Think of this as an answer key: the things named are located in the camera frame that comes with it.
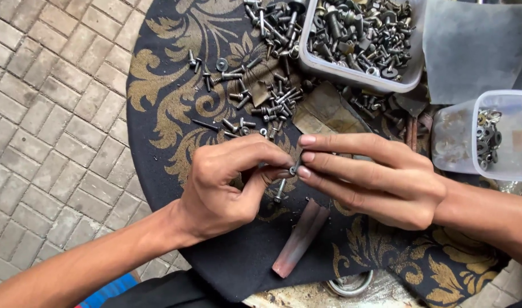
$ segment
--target forearm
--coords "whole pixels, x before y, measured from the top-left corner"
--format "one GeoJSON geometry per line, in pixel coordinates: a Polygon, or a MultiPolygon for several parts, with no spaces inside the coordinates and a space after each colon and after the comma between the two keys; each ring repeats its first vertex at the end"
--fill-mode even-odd
{"type": "Polygon", "coordinates": [[[189,239],[174,204],[8,279],[0,284],[0,307],[74,307],[115,278],[184,247],[189,239]]]}
{"type": "Polygon", "coordinates": [[[522,263],[522,197],[442,180],[448,197],[437,207],[434,223],[489,243],[522,263]]]}

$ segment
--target transparent plastic box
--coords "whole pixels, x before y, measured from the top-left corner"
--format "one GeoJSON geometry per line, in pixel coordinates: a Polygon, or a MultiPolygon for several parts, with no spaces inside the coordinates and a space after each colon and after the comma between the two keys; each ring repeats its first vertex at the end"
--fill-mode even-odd
{"type": "Polygon", "coordinates": [[[488,91],[478,99],[443,108],[432,125],[432,162],[443,171],[480,174],[486,178],[522,181],[522,91],[488,91]],[[496,124],[503,141],[499,161],[482,170],[477,160],[478,110],[503,113],[496,124]]]}
{"type": "MultiPolygon", "coordinates": [[[[397,3],[404,3],[406,0],[396,0],[397,3]]],[[[425,22],[427,0],[409,0],[412,6],[412,25],[416,26],[411,38],[411,60],[408,67],[400,70],[402,82],[386,80],[374,77],[347,67],[341,67],[325,60],[312,56],[307,48],[309,32],[314,19],[316,0],[310,0],[308,10],[305,15],[305,23],[299,41],[299,66],[307,74],[311,74],[321,79],[326,79],[338,84],[345,84],[362,89],[369,89],[378,93],[406,93],[413,90],[421,79],[422,69],[425,65],[425,56],[422,52],[422,33],[425,22]]]]}

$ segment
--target left hand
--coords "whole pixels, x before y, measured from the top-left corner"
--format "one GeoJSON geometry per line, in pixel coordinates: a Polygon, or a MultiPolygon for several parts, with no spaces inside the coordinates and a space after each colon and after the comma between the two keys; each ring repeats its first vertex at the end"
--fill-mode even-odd
{"type": "Polygon", "coordinates": [[[290,178],[293,158],[260,134],[203,146],[193,156],[185,191],[174,210],[187,245],[227,233],[255,219],[266,188],[290,178]],[[254,169],[240,191],[229,185],[241,171],[254,169]]]}

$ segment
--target fingernail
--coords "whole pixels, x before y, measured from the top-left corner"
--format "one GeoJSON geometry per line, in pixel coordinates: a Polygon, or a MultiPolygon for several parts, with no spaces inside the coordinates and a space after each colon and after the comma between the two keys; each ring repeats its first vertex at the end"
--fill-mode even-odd
{"type": "Polygon", "coordinates": [[[316,142],[316,137],[314,135],[303,135],[299,137],[300,146],[309,146],[314,142],[316,142]]]}
{"type": "Polygon", "coordinates": [[[301,167],[299,167],[299,170],[297,171],[297,175],[299,176],[299,178],[308,179],[312,175],[312,172],[308,168],[306,168],[305,166],[302,165],[301,167]]]}
{"type": "Polygon", "coordinates": [[[303,159],[303,162],[310,163],[314,160],[315,154],[313,152],[304,152],[303,155],[301,155],[301,158],[303,159]]]}
{"type": "Polygon", "coordinates": [[[290,174],[290,171],[285,169],[283,169],[276,175],[277,179],[290,179],[292,177],[293,175],[290,174]]]}

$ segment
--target brick pavement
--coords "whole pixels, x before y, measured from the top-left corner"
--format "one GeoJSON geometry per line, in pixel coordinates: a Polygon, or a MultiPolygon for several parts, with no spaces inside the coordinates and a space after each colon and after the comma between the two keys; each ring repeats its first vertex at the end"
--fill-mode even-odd
{"type": "MultiPolygon", "coordinates": [[[[124,95],[152,1],[0,0],[0,281],[150,213],[124,95]]],[[[174,251],[138,273],[188,268],[174,251]]],[[[462,306],[521,298],[511,263],[462,306]]]]}

